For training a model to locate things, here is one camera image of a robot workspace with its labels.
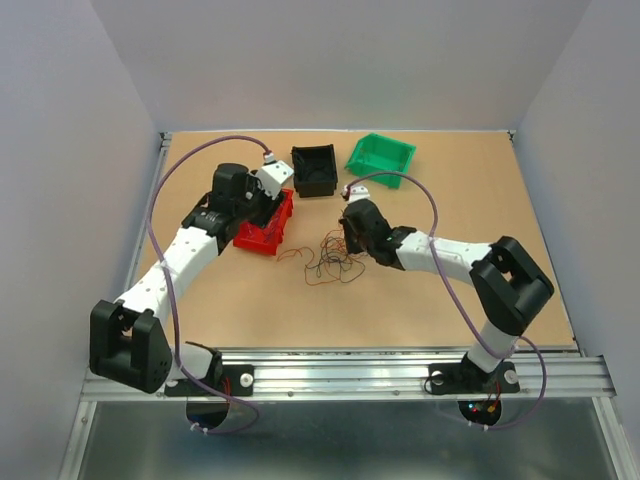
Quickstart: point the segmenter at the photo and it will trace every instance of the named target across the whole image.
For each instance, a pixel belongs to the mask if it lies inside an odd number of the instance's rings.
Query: black bin
[[[301,198],[329,197],[338,186],[333,145],[293,147],[293,187]]]

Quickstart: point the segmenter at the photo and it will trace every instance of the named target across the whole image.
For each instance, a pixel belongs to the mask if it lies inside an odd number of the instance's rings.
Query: table
[[[355,178],[344,165],[367,132],[185,132],[172,136],[166,169],[192,148],[221,135],[242,133],[263,140],[291,164],[292,146],[333,144],[340,188]],[[437,235],[469,242],[517,238],[548,275],[551,264],[506,132],[377,132],[417,147],[409,173],[424,182],[438,203]],[[206,191],[217,164],[258,168],[260,148],[241,141],[210,147],[183,164],[166,183],[154,212],[154,228],[166,248],[180,222]],[[392,226],[428,231],[432,212],[424,194],[404,181],[398,190],[367,182],[372,200]],[[293,217],[279,252],[309,246],[317,252],[338,227],[345,203],[333,197],[294,197]],[[364,259],[365,272],[349,284],[310,287],[300,257],[276,261],[229,245],[193,282],[179,302],[182,341],[213,347],[373,348],[447,347],[472,343],[442,281],[424,272],[402,272]],[[146,242],[139,276],[155,257]],[[315,281],[310,272],[309,281]],[[453,282],[478,327],[485,322],[475,290]],[[560,292],[538,315],[528,336],[547,347],[575,346]]]

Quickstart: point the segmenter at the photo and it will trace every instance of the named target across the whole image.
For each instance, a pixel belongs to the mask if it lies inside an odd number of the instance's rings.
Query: purple cable
[[[167,284],[167,296],[169,297],[169,305],[171,307],[171,316],[173,317],[173,331],[174,331],[174,343],[175,343],[175,346],[174,346],[175,350],[174,350],[174,355],[173,356],[174,356],[174,359],[176,361],[176,364],[178,365],[178,368],[184,374],[185,377],[187,377],[193,384],[195,384],[196,386],[200,387],[202,390],[204,390],[204,391],[206,391],[206,392],[208,392],[208,393],[210,393],[212,395],[215,395],[217,397],[224,398],[230,404],[231,404],[231,402],[235,402],[235,403],[237,403],[239,405],[244,405],[244,406],[250,408],[251,410],[253,410],[253,412],[255,413],[255,417],[249,423],[247,423],[246,425],[243,425],[241,427],[238,427],[238,428],[233,428],[231,430],[222,431],[222,432],[215,431],[215,430],[210,430],[210,431],[206,431],[205,432],[204,429],[199,428],[199,430],[202,431],[203,433],[216,434],[216,435],[228,434],[228,433],[237,433],[237,432],[240,432],[242,430],[246,430],[247,428],[253,426],[260,419],[260,411],[251,402],[247,402],[246,400],[241,400],[241,399],[233,397],[231,395],[226,395],[226,394],[224,394],[222,392],[219,392],[218,390],[215,390],[215,389],[211,388],[210,386],[206,385],[205,383],[201,382],[196,377],[194,377],[191,374],[191,372],[189,372],[187,370],[187,368],[182,364],[182,359],[180,358],[180,321],[178,319],[178,302],[176,300],[176,292],[175,292],[175,289],[173,287],[173,281],[171,280],[171,273],[169,271],[169,268],[167,268],[167,265],[166,265],[166,260],[164,258],[164,252],[160,248],[160,245],[158,243],[158,239],[156,238],[156,235],[155,235],[155,233],[153,231],[153,225],[152,225],[153,222],[152,222],[152,220],[153,220],[153,210],[155,208],[156,200],[158,199],[158,195],[160,193],[160,190],[162,189],[164,184],[167,182],[167,179],[171,176],[171,174],[173,172],[175,172],[180,165],[182,165],[186,160],[191,158],[196,153],[204,150],[207,147],[210,147],[212,145],[216,145],[216,144],[221,143],[221,142],[225,142],[227,140],[245,140],[245,141],[248,141],[248,142],[253,142],[253,143],[256,143],[256,144],[260,145],[264,149],[265,155],[271,153],[271,150],[269,150],[269,148],[263,142],[261,142],[260,140],[258,140],[256,138],[249,137],[249,136],[246,136],[246,135],[227,135],[227,136],[224,136],[224,137],[216,138],[215,140],[211,140],[211,141],[209,141],[207,143],[203,143],[199,147],[196,147],[193,150],[191,150],[190,152],[187,152],[186,154],[184,154],[182,156],[182,158],[180,158],[174,165],[172,165],[171,168],[169,168],[169,170],[167,170],[167,173],[165,173],[163,175],[163,177],[158,182],[158,185],[153,190],[153,193],[151,194],[151,203],[150,203],[150,206],[149,206],[149,215],[147,216],[147,233],[149,234],[149,240],[151,240],[151,246],[153,247],[153,250],[155,251],[156,256],[158,257],[158,260],[160,261],[160,265],[162,266],[162,273],[164,274],[165,282]]]
[[[427,187],[425,187],[421,182],[419,182],[418,180],[413,178],[411,175],[407,175],[406,173],[395,172],[393,170],[383,170],[383,171],[380,171],[380,172],[374,172],[374,173],[370,173],[368,175],[364,175],[362,177],[356,178],[352,182],[349,182],[347,184],[347,186],[346,186],[347,199],[348,199],[348,195],[351,193],[351,187],[353,187],[354,185],[362,182],[363,180],[367,180],[367,179],[372,178],[372,177],[377,177],[379,175],[395,175],[397,177],[405,178],[405,179],[409,180],[411,183],[413,183],[415,186],[417,186],[420,190],[422,190],[424,192],[424,194],[427,196],[427,198],[429,199],[429,203],[431,203],[431,208],[433,209],[433,224],[431,225],[431,230],[429,230],[429,248],[431,250],[431,255],[433,256],[433,261],[434,261],[434,263],[436,265],[436,269],[438,270],[438,274],[440,275],[440,278],[442,279],[442,282],[444,283],[444,286],[447,289],[447,292],[449,293],[449,296],[451,297],[451,300],[453,300],[453,303],[455,304],[456,308],[460,312],[460,315],[462,315],[462,318],[464,319],[465,323],[467,324],[467,326],[471,330],[471,333],[473,333],[473,336],[476,338],[478,343],[480,345],[482,345],[482,348],[484,348],[487,351],[487,353],[489,353],[489,355],[491,355],[492,357],[494,357],[496,359],[499,359],[499,360],[504,360],[505,358],[510,356],[513,353],[513,349],[510,350],[509,352],[507,352],[504,355],[500,355],[500,354],[496,353],[487,344],[487,342],[484,341],[484,338],[482,338],[482,335],[480,335],[480,332],[478,332],[478,329],[475,327],[475,325],[471,321],[471,317],[469,317],[469,314],[464,309],[464,306],[462,305],[462,302],[460,301],[460,299],[458,298],[458,295],[456,294],[455,290],[453,289],[453,286],[451,285],[451,282],[449,282],[449,279],[447,278],[447,275],[444,273],[444,266],[442,265],[442,262],[440,261],[440,257],[438,257],[438,252],[436,251],[436,247],[433,244],[433,241],[434,241],[434,238],[435,238],[435,233],[436,233],[436,228],[438,227],[438,207],[436,205],[435,199],[433,198],[433,195],[431,195],[431,192],[427,189]],[[534,343],[531,340],[529,340],[527,337],[520,337],[520,339],[523,340],[524,342],[528,343],[531,346],[533,351],[538,356],[538,359],[540,360],[540,368],[542,369],[542,387],[540,388],[540,395],[538,396],[538,399],[536,400],[536,403],[533,405],[531,410],[529,410],[526,414],[524,414],[522,417],[518,418],[517,420],[514,420],[513,422],[505,423],[504,425],[498,425],[498,426],[493,426],[493,427],[489,427],[489,426],[485,425],[485,426],[483,426],[483,428],[487,427],[490,430],[503,430],[503,429],[506,429],[506,428],[510,428],[510,427],[514,427],[516,425],[519,425],[524,420],[529,418],[536,410],[538,410],[538,408],[540,407],[540,404],[542,402],[542,399],[544,398],[544,394],[545,394],[545,392],[547,390],[547,367],[546,367],[546,365],[544,363],[544,358],[542,357],[542,353],[540,352],[538,347],[536,347],[534,345]]]

